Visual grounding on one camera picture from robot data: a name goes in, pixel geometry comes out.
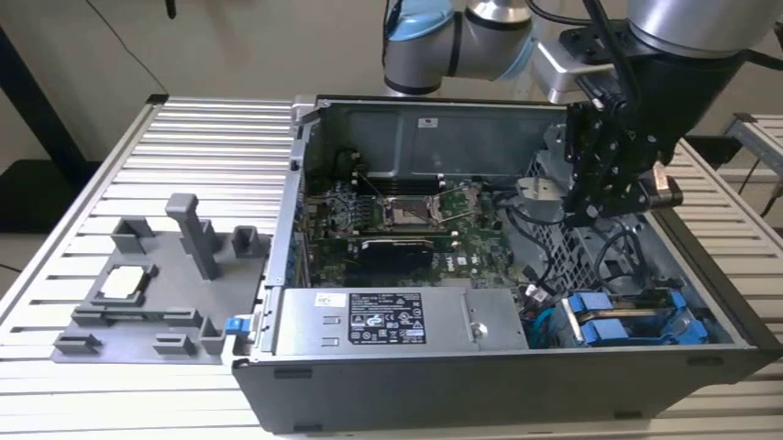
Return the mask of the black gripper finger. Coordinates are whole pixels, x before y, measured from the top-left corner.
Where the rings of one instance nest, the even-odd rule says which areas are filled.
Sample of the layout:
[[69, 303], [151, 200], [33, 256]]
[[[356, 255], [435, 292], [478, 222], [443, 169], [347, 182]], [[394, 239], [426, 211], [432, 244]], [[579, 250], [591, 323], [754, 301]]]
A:
[[606, 175], [600, 184], [603, 218], [646, 212], [655, 201], [651, 170], [659, 159], [659, 140], [654, 135], [632, 137], [622, 131], [607, 135]]
[[566, 226], [591, 226], [611, 212], [616, 178], [616, 123], [590, 104], [570, 104], [567, 110], [566, 162], [571, 183], [563, 202]]

